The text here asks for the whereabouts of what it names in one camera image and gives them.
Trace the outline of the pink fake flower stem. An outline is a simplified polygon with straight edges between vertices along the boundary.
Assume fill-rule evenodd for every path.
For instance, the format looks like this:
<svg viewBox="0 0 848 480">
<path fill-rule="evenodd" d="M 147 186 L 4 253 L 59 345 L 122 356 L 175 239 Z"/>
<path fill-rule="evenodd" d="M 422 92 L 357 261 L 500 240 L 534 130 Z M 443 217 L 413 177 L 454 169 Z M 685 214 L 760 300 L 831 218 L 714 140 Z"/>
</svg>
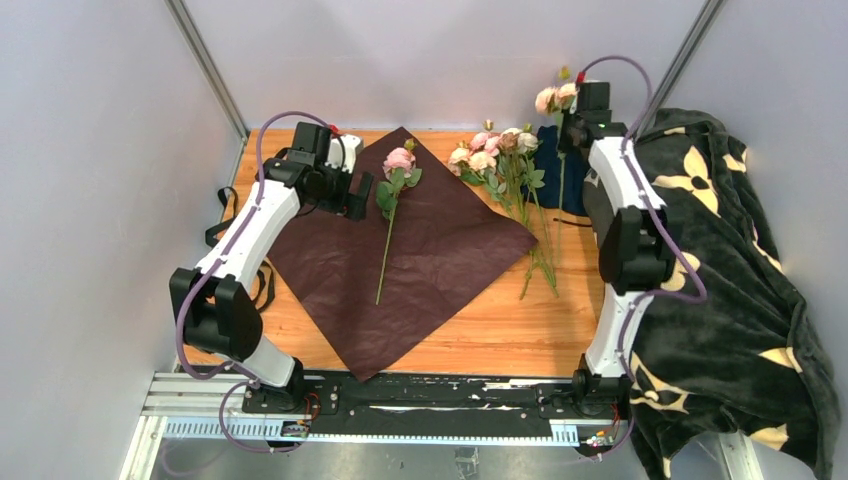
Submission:
<svg viewBox="0 0 848 480">
<path fill-rule="evenodd" d="M 543 88 L 536 96 L 534 106 L 536 111 L 548 120 L 548 125 L 556 126 L 561 130 L 563 117 L 576 99 L 577 89 L 567 67 L 563 67 L 559 73 L 559 85 Z M 562 214 L 562 210 L 545 209 L 551 211 L 555 216 Z"/>
</svg>

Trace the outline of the pink fake flower bunch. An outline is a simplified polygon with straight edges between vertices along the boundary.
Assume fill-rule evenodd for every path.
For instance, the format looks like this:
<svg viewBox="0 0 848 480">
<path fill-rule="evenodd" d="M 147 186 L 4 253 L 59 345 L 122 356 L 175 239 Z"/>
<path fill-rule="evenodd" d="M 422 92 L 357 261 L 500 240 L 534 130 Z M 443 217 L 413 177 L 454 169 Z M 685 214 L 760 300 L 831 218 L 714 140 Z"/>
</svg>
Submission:
<svg viewBox="0 0 848 480">
<path fill-rule="evenodd" d="M 545 172 L 535 161 L 540 146 L 530 125 L 498 131 L 493 121 L 486 120 L 482 129 L 459 142 L 446 160 L 454 175 L 470 186 L 483 188 L 510 219 L 537 237 L 537 244 L 529 251 L 530 264 L 520 298 L 529 291 L 536 273 L 543 276 L 552 295 L 559 296 L 553 239 L 539 199 L 539 190 L 545 186 Z"/>
</svg>

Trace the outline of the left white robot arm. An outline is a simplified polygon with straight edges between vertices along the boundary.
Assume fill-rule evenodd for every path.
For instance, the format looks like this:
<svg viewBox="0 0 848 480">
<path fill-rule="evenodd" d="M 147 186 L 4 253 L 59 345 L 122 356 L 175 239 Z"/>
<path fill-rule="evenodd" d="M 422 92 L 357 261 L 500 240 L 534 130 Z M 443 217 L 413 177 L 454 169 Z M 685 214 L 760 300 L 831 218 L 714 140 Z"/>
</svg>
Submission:
<svg viewBox="0 0 848 480">
<path fill-rule="evenodd" d="M 249 197 L 223 237 L 195 267 L 178 268 L 169 280 L 178 353 L 191 346 L 222 358 L 224 368 L 247 378 L 253 399 L 283 413 L 298 411 L 313 396 L 301 361 L 264 335 L 250 291 L 278 235 L 302 206 L 364 218 L 372 175 L 362 177 L 357 192 L 350 190 L 363 148 L 359 136 L 299 123 L 290 146 L 259 158 Z"/>
</svg>

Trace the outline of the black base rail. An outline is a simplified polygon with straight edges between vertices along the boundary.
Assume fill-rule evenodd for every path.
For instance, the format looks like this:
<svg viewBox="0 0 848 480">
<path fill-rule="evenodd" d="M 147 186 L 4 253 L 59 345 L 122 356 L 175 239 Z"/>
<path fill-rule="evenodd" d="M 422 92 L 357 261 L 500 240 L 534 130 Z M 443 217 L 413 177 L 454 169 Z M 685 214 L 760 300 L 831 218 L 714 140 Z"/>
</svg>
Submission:
<svg viewBox="0 0 848 480">
<path fill-rule="evenodd" d="M 311 421 L 319 435 L 403 440 L 574 442 L 565 433 L 623 431 L 629 419 L 615 395 L 583 394 L 569 378 L 379 373 L 361 382 L 342 370 L 308 370 L 294 396 L 252 387 L 241 409 Z"/>
</svg>

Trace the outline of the black floral blanket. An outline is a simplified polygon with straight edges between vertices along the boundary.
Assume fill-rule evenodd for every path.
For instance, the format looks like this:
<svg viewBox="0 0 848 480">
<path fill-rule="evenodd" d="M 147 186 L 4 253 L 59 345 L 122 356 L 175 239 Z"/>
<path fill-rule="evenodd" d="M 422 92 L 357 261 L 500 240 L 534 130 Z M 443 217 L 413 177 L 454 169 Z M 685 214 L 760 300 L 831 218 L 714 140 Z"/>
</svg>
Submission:
<svg viewBox="0 0 848 480">
<path fill-rule="evenodd" d="M 683 257 L 647 307 L 629 361 L 634 449 L 652 479 L 694 437 L 743 432 L 834 475 L 834 369 L 785 275 L 747 175 L 746 145 L 714 116 L 663 108 L 635 153 L 683 227 Z"/>
</svg>

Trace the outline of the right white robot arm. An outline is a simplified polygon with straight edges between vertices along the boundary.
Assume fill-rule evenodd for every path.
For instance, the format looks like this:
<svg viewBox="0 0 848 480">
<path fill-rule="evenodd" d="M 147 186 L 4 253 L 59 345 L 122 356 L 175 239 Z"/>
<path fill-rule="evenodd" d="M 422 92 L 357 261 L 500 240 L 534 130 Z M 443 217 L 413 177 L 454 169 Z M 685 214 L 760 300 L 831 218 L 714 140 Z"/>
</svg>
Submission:
<svg viewBox="0 0 848 480">
<path fill-rule="evenodd" d="M 626 361 L 652 292 L 671 276 L 671 248 L 660 235 L 677 225 L 648 186 L 627 127 L 612 119 L 610 85 L 580 81 L 566 111 L 559 149 L 588 171 L 582 201 L 598 247 L 604 298 L 594 339 L 572 377 L 571 403 L 584 417 L 621 411 L 630 387 Z"/>
</svg>

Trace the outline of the single pink fake flower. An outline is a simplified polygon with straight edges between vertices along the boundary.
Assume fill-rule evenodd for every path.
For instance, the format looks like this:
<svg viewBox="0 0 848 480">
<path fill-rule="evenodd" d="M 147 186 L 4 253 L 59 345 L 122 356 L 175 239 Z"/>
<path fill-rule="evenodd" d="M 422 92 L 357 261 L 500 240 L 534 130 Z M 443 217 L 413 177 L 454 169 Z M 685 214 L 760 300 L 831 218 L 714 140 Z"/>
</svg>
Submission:
<svg viewBox="0 0 848 480">
<path fill-rule="evenodd" d="M 417 159 L 414 154 L 416 146 L 417 142 L 414 139 L 406 139 L 402 146 L 394 148 L 387 154 L 382 164 L 385 179 L 378 184 L 375 201 L 383 217 L 388 221 L 388 227 L 375 295 L 376 305 L 379 305 L 382 299 L 388 254 L 400 195 L 405 190 L 417 186 L 422 177 L 422 170 L 417 166 Z"/>
</svg>

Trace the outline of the dark blue folded cloth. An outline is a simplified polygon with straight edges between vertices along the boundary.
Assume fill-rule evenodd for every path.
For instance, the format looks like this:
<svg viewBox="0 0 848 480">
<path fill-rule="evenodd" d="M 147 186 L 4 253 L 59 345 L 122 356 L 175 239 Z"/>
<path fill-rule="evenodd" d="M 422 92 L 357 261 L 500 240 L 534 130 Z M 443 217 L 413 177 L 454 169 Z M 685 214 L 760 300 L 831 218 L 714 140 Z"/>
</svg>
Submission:
<svg viewBox="0 0 848 480">
<path fill-rule="evenodd" d="M 588 167 L 579 153 L 564 154 L 559 149 L 560 132 L 556 126 L 539 127 L 535 134 L 521 131 L 519 146 L 536 145 L 532 160 L 542 170 L 544 185 L 536 188 L 539 205 L 587 217 L 583 202 L 583 183 Z"/>
</svg>

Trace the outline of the maroon wrapping paper sheet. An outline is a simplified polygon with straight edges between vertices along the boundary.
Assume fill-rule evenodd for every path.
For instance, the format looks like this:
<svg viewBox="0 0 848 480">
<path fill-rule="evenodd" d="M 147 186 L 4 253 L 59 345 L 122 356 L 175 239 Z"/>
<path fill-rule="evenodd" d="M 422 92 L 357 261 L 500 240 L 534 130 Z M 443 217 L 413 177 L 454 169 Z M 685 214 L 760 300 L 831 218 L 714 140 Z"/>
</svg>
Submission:
<svg viewBox="0 0 848 480">
<path fill-rule="evenodd" d="M 478 297 L 537 243 L 416 139 L 423 175 L 393 219 L 316 211 L 290 221 L 268 258 L 344 366 L 367 381 Z"/>
</svg>

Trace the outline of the black printed ribbon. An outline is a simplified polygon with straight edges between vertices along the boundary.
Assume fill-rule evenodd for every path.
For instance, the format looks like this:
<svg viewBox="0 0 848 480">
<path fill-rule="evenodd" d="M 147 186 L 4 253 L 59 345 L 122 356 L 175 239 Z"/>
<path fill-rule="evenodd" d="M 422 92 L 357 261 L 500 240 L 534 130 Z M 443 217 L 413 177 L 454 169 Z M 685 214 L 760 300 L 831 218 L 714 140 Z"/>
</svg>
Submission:
<svg viewBox="0 0 848 480">
<path fill-rule="evenodd" d="M 242 208 L 230 219 L 207 228 L 204 239 L 211 252 L 196 266 L 203 275 L 223 280 L 232 276 L 245 292 L 252 291 L 256 280 L 258 292 L 265 301 L 253 298 L 253 305 L 262 313 L 275 299 L 272 274 L 265 275 L 262 265 L 283 227 L 300 208 L 295 190 L 280 182 L 256 181 Z"/>
</svg>

